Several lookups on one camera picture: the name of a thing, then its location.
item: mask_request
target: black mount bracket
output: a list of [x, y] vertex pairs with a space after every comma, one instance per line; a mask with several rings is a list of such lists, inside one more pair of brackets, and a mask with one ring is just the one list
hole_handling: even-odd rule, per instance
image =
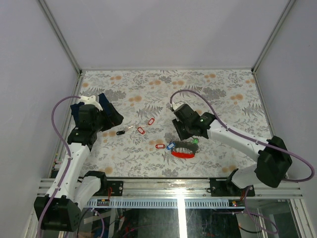
[[[38, 219], [49, 199], [48, 195], [35, 199], [34, 209]], [[77, 204], [66, 198], [66, 196], [53, 198], [43, 217], [41, 229], [74, 232], [79, 226], [80, 214], [81, 211]]]
[[213, 114], [204, 113], [201, 116], [189, 105], [183, 104], [174, 111], [179, 119], [172, 120], [180, 140], [188, 139], [192, 136], [202, 136], [208, 139], [207, 130], [210, 124], [216, 119]]
[[123, 193], [123, 181], [108, 181], [106, 174], [101, 171], [88, 171], [84, 177], [94, 176], [100, 178], [101, 187], [94, 196], [108, 196], [111, 191], [111, 197], [121, 197]]
[[99, 95], [99, 103], [103, 108], [102, 111], [95, 105], [84, 105], [82, 102], [70, 106], [76, 126], [67, 138], [68, 144], [81, 143], [87, 145], [91, 151], [99, 131], [111, 129], [122, 123], [123, 116], [103, 93]]
[[[240, 189], [231, 182], [232, 176], [237, 171], [234, 170], [227, 178], [210, 178], [210, 191], [212, 197], [241, 197], [242, 192], [246, 192], [247, 188]], [[248, 197], [254, 197], [253, 185], [250, 187]]]

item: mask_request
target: red key tag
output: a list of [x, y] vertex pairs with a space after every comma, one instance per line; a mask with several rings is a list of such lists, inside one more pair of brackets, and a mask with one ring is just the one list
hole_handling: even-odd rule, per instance
[[157, 149], [164, 149], [164, 148], [165, 148], [165, 145], [164, 145], [164, 144], [157, 144], [157, 145], [155, 146], [155, 148], [157, 148]]
[[152, 125], [154, 123], [155, 119], [154, 118], [151, 118], [148, 122], [148, 125]]
[[142, 127], [138, 127], [138, 132], [140, 132], [142, 135], [144, 135], [144, 134], [145, 134], [145, 130], [143, 130], [143, 128], [142, 128]]

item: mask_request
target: metal frame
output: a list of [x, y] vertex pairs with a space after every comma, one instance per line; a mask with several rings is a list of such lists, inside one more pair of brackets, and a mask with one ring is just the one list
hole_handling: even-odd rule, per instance
[[[153, 199], [176, 199], [179, 196], [185, 199], [220, 199], [223, 201], [237, 200], [240, 197], [211, 197], [207, 192], [210, 188], [208, 178], [107, 178], [108, 181], [120, 179], [124, 182], [122, 197], [113, 198], [113, 201], [152, 201]], [[53, 178], [43, 178], [40, 183], [38, 196], [44, 196], [52, 185]], [[298, 183], [282, 182], [278, 188], [271, 188], [263, 183], [254, 185], [254, 199], [304, 199]], [[94, 203], [96, 199], [107, 199], [107, 197], [94, 196], [90, 200]]]
[[65, 53], [67, 54], [71, 64], [73, 65], [75, 71], [77, 72], [77, 74], [81, 74], [81, 67], [78, 64], [76, 58], [74, 57], [72, 51], [70, 50], [68, 43], [66, 42], [62, 32], [60, 31], [58, 24], [56, 23], [56, 20], [54, 19], [54, 16], [49, 8], [49, 6], [47, 5], [45, 0], [38, 0], [39, 6], [41, 7], [43, 13], [45, 14], [49, 24], [52, 27], [52, 30], [54, 31], [58, 41], [60, 42], [62, 48], [65, 50]]
[[253, 71], [253, 72], [256, 72], [256, 71], [258, 70], [258, 68], [259, 68], [259, 66], [260, 66], [260, 64], [261, 64], [261, 62], [262, 62], [262, 60], [263, 60], [263, 58], [265, 57], [267, 51], [269, 50], [269, 48], [270, 48], [272, 42], [273, 42], [274, 39], [275, 39], [275, 37], [276, 37], [278, 31], [280, 30], [281, 26], [283, 25], [284, 20], [286, 19], [287, 15], [289, 14], [289, 12], [291, 11], [291, 9], [293, 8], [293, 6], [294, 6], [294, 4], [295, 4], [296, 1], [297, 1], [297, 0], [289, 0], [289, 1], [288, 1], [286, 7], [284, 8], [284, 10], [283, 10], [281, 16], [280, 16], [279, 19], [278, 19], [276, 25], [274, 26], [274, 28], [273, 28], [273, 30], [272, 30], [272, 32], [271, 32], [271, 34], [270, 34], [268, 40], [266, 41], [266, 43], [265, 43], [265, 45], [264, 45], [264, 47], [263, 47], [263, 49], [262, 49], [262, 51], [261, 51], [261, 53], [260, 53], [258, 59], [256, 60], [254, 66], [252, 67], [252, 71]]
[[[73, 89], [72, 94], [79, 95], [80, 88], [82, 85], [83, 75], [85, 71], [95, 71], [95, 70], [105, 70], [105, 69], [104, 68], [103, 69], [98, 69], [98, 68], [87, 69], [84, 71], [84, 73], [82, 73], [82, 69], [80, 65], [78, 64], [76, 58], [74, 57], [72, 51], [70, 50], [60, 28], [58, 27], [57, 22], [46, 3], [46, 0], [37, 0], [37, 2], [39, 3], [40, 8], [42, 9], [43, 13], [48, 19], [48, 22], [50, 26], [52, 27], [58, 41], [60, 42], [61, 46], [65, 50], [72, 66], [74, 67], [75, 71], [78, 73], [78, 80], [76, 82], [76, 85]], [[286, 19], [287, 15], [291, 11], [295, 3], [296, 3], [296, 0], [288, 1], [279, 20], [277, 21], [274, 29], [272, 30], [265, 46], [263, 47], [258, 59], [256, 60], [254, 66], [251, 69], [257, 84], [257, 90], [259, 92], [261, 103], [264, 106], [265, 116], [268, 121], [269, 129], [272, 135], [275, 134], [274, 128], [272, 126], [270, 116], [267, 112], [265, 101], [263, 100], [263, 94], [259, 86], [256, 73], [266, 53], [268, 52], [272, 42], [274, 41], [277, 33], [279, 32], [284, 20]], [[74, 99], [69, 100], [68, 106], [70, 106], [72, 103], [74, 103]], [[69, 109], [64, 119], [62, 130], [61, 130], [61, 134], [64, 138], [66, 137], [66, 134], [69, 130], [70, 123], [71, 123], [71, 114]], [[54, 162], [56, 160], [59, 160], [59, 158], [62, 158], [64, 154], [65, 154], [64, 147], [62, 143], [59, 142], [56, 146], [56, 149], [53, 155], [51, 168], [53, 167]], [[54, 179], [50, 179], [50, 178], [42, 179], [38, 195], [44, 195], [47, 192], [48, 188], [51, 186], [53, 180]], [[108, 180], [118, 180], [118, 178], [108, 178]], [[210, 201], [227, 202], [228, 199], [238, 199], [238, 197], [231, 197], [231, 198], [210, 197], [210, 194], [206, 191], [206, 188], [209, 187], [208, 178], [199, 178], [199, 179], [197, 178], [195, 179], [190, 179], [190, 178], [189, 179], [122, 178], [121, 180], [124, 181], [124, 191], [123, 191], [122, 199], [112, 198], [111, 207], [118, 207], [118, 206], [120, 207], [120, 205], [118, 205], [118, 202], [125, 202], [125, 205], [126, 205], [125, 207], [135, 207], [135, 206], [139, 206], [139, 203], [133, 203], [133, 202], [154, 201], [154, 200], [156, 201], [166, 200], [167, 202], [174, 201], [175, 198], [179, 195], [186, 197], [186, 199], [193, 199], [192, 201], [202, 202], [203, 204], [208, 203]], [[303, 238], [316, 237], [315, 231], [311, 229], [312, 223], [309, 218], [300, 187], [297, 183], [283, 182], [281, 183], [280, 187], [277, 189], [267, 187], [264, 184], [256, 184], [255, 192], [256, 192], [256, 196], [250, 197], [249, 198], [250, 200], [256, 201], [257, 199], [261, 199], [261, 200], [267, 199], [268, 201], [268, 199], [289, 199], [292, 214], [294, 217], [295, 224], [297, 225], [299, 234]], [[86, 207], [93, 207], [94, 202], [98, 198], [99, 197], [93, 197], [88, 202]], [[36, 234], [36, 230], [37, 230], [37, 224], [38, 224], [37, 217], [34, 210], [32, 211], [29, 220], [30, 220], [30, 223], [29, 223], [28, 229], [25, 231], [25, 237], [34, 238]], [[261, 219], [258, 219], [258, 222], [265, 225], [264, 221]], [[262, 237], [267, 237], [267, 234], [263, 232]]]

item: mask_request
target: electric wire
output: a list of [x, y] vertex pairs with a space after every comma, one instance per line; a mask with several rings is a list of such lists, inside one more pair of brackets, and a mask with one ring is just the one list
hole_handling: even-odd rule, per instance
[[[236, 131], [234, 131], [234, 130], [228, 128], [227, 125], [219, 118], [219, 116], [217, 115], [216, 111], [214, 110], [214, 108], [212, 107], [212, 105], [210, 104], [210, 102], [208, 102], [206, 98], [204, 98], [202, 95], [200, 95], [199, 93], [197, 93], [197, 92], [195, 92], [195, 91], [193, 91], [193, 90], [190, 90], [190, 89], [182, 89], [182, 90], [178, 90], [178, 91], [174, 92], [174, 93], [172, 94], [172, 96], [170, 97], [170, 99], [169, 99], [169, 102], [170, 102], [171, 105], [172, 105], [172, 102], [173, 102], [173, 97], [174, 97], [177, 93], [181, 93], [181, 92], [190, 92], [190, 93], [193, 93], [193, 94], [197, 95], [198, 97], [200, 97], [202, 100], [204, 100], [204, 101], [207, 103], [207, 105], [209, 106], [209, 108], [211, 109], [212, 113], [214, 114], [214, 116], [216, 117], [216, 119], [218, 120], [218, 122], [219, 122], [226, 130], [230, 131], [231, 133], [233, 133], [233, 134], [235, 134], [235, 135], [238, 135], [238, 136], [240, 136], [240, 137], [242, 137], [242, 138], [244, 138], [244, 139], [247, 139], [247, 140], [249, 140], [249, 141], [252, 141], [252, 142], [254, 142], [254, 143], [256, 143], [256, 144], [260, 144], [260, 145], [263, 145], [263, 146], [265, 146], [265, 147], [269, 147], [269, 148], [272, 148], [272, 149], [274, 149], [274, 150], [277, 150], [277, 151], [280, 151], [280, 152], [282, 152], [282, 153], [285, 153], [285, 154], [288, 154], [288, 155], [290, 155], [290, 156], [293, 156], [293, 157], [295, 157], [296, 159], [298, 159], [298, 160], [302, 161], [303, 163], [305, 163], [305, 164], [311, 169], [311, 175], [309, 175], [307, 178], [303, 178], [303, 179], [283, 179], [284, 181], [290, 181], [290, 182], [305, 182], [305, 181], [311, 180], [311, 179], [315, 176], [315, 169], [314, 169], [314, 167], [313, 167], [307, 160], [303, 159], [303, 158], [300, 157], [299, 155], [296, 155], [296, 154], [293, 153], [293, 152], [290, 152], [290, 151], [287, 151], [287, 150], [278, 148], [278, 147], [276, 147], [276, 146], [269, 145], [269, 144], [264, 143], [264, 142], [262, 142], [262, 141], [258, 141], [258, 140], [254, 139], [254, 138], [251, 138], [251, 137], [242, 135], [242, 134], [240, 134], [240, 133], [238, 133], [238, 132], [236, 132]], [[247, 195], [248, 195], [249, 190], [250, 190], [250, 186], [247, 188], [247, 190], [246, 190], [246, 192], [245, 192], [245, 195], [244, 195], [245, 208], [246, 208], [246, 212], [248, 213], [249, 217], [250, 217], [251, 220], [254, 222], [254, 224], [255, 224], [257, 227], [259, 227], [261, 230], [263, 230], [263, 231], [265, 231], [265, 232], [267, 232], [267, 233], [269, 233], [269, 234], [273, 234], [273, 235], [278, 234], [278, 231], [279, 231], [279, 230], [278, 230], [276, 224], [275, 224], [274, 222], [272, 222], [268, 217], [265, 217], [265, 216], [263, 216], [263, 215], [261, 215], [261, 214], [257, 214], [257, 213], [253, 213], [253, 212], [250, 212], [250, 211], [249, 211], [249, 209], [248, 209], [248, 207], [247, 207]], [[222, 213], [222, 214], [241, 214], [241, 213], [243, 213], [243, 212], [220, 212], [220, 213]], [[258, 222], [256, 222], [256, 221], [254, 220], [254, 218], [252, 217], [252, 215], [258, 216], [258, 217], [262, 217], [263, 219], [268, 220], [268, 221], [275, 227], [276, 231], [273, 232], [273, 231], [269, 231], [269, 230], [265, 229], [265, 228], [262, 227]]]
[[212, 113], [214, 114], [214, 116], [216, 117], [216, 119], [218, 120], [218, 122], [228, 131], [232, 132], [233, 134], [235, 135], [238, 135], [244, 139], [247, 139], [249, 141], [252, 141], [256, 144], [260, 144], [260, 145], [263, 145], [263, 146], [266, 146], [266, 147], [269, 147], [269, 148], [272, 148], [274, 150], [277, 150], [277, 151], [280, 151], [280, 152], [283, 152], [285, 154], [288, 154], [288, 155], [291, 155], [293, 157], [295, 157], [296, 159], [302, 161], [304, 164], [306, 164], [310, 169], [311, 169], [311, 175], [309, 175], [307, 178], [303, 178], [303, 179], [283, 179], [284, 181], [289, 181], [289, 182], [306, 182], [308, 180], [311, 180], [314, 176], [315, 176], [315, 169], [314, 167], [305, 159], [303, 159], [302, 157], [300, 157], [299, 155], [296, 155], [295, 153], [293, 152], [290, 152], [290, 151], [287, 151], [287, 150], [284, 150], [284, 149], [281, 149], [279, 147], [276, 147], [276, 146], [273, 146], [273, 145], [269, 145], [267, 143], [264, 143], [262, 141], [258, 141], [254, 138], [251, 138], [251, 137], [248, 137], [246, 135], [243, 135], [243, 134], [240, 134], [236, 131], [234, 131], [233, 129], [231, 128], [228, 128], [227, 125], [219, 118], [219, 116], [217, 115], [216, 111], [214, 110], [214, 108], [212, 107], [212, 105], [207, 101], [207, 99], [205, 99], [202, 95], [200, 95], [199, 93], [193, 91], [193, 90], [190, 90], [190, 89], [182, 89], [182, 90], [178, 90], [176, 91], [175, 93], [172, 94], [172, 96], [170, 97], [169, 99], [169, 102], [170, 104], [172, 105], [172, 102], [173, 102], [173, 97], [177, 94], [177, 93], [180, 93], [180, 92], [190, 92], [190, 93], [193, 93], [195, 95], [197, 95], [198, 97], [200, 97], [202, 100], [204, 100], [207, 105], [209, 106], [209, 108], [211, 109]]
[[47, 212], [50, 204], [52, 203], [53, 199], [55, 198], [58, 190], [59, 190], [59, 187], [61, 186], [65, 176], [66, 176], [66, 173], [68, 171], [68, 168], [70, 166], [70, 162], [71, 162], [71, 152], [70, 152], [70, 148], [67, 144], [67, 142], [65, 141], [65, 139], [62, 137], [62, 135], [59, 133], [56, 125], [55, 125], [55, 121], [54, 121], [54, 114], [55, 114], [55, 110], [56, 108], [59, 106], [59, 104], [61, 104], [62, 102], [64, 102], [65, 100], [67, 99], [70, 99], [70, 98], [80, 98], [78, 96], [68, 96], [68, 97], [65, 97], [63, 99], [61, 99], [58, 103], [56, 103], [56, 105], [53, 107], [53, 110], [52, 110], [52, 114], [51, 114], [51, 122], [52, 122], [52, 126], [54, 128], [54, 131], [56, 132], [56, 134], [58, 135], [58, 137], [60, 138], [60, 140], [62, 141], [62, 143], [64, 144], [66, 150], [67, 150], [67, 154], [69, 156], [69, 158], [67, 159], [67, 165], [66, 165], [66, 168], [62, 174], [62, 176], [60, 177], [60, 180], [57, 184], [57, 188], [54, 190], [53, 194], [51, 195], [49, 201], [47, 202], [47, 204], [45, 205], [41, 215], [40, 215], [40, 218], [39, 218], [39, 224], [38, 224], [38, 232], [37, 232], [37, 236], [38, 238], [41, 238], [42, 237], [42, 234], [41, 234], [41, 225], [42, 225], [42, 222], [43, 222], [43, 218], [44, 218], [44, 215], [45, 213]]
[[261, 233], [261, 231], [256, 231], [256, 232], [249, 231], [249, 230], [247, 230], [247, 229], [244, 229], [244, 228], [241, 227], [241, 226], [239, 226], [239, 229], [241, 229], [241, 230], [243, 230], [243, 231], [245, 231], [245, 232], [247, 232], [247, 233], [251, 233], [251, 234], [260, 234], [260, 233]]

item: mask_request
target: table surface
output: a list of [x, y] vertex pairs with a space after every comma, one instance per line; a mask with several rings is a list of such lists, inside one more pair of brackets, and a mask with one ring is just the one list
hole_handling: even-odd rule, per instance
[[[111, 177], [226, 177], [235, 168], [254, 164], [230, 146], [202, 137], [192, 159], [176, 158], [166, 149], [155, 148], [179, 140], [171, 122], [175, 116], [169, 109], [169, 97], [180, 89], [202, 94], [231, 126], [270, 138], [250, 70], [86, 71], [80, 94], [105, 93], [124, 120], [98, 134], [81, 175], [99, 170]], [[199, 114], [210, 112], [204, 101], [190, 93], [176, 95], [174, 101], [189, 104]], [[140, 134], [137, 127], [147, 125], [150, 118], [155, 122]], [[127, 131], [117, 136], [119, 130]]]

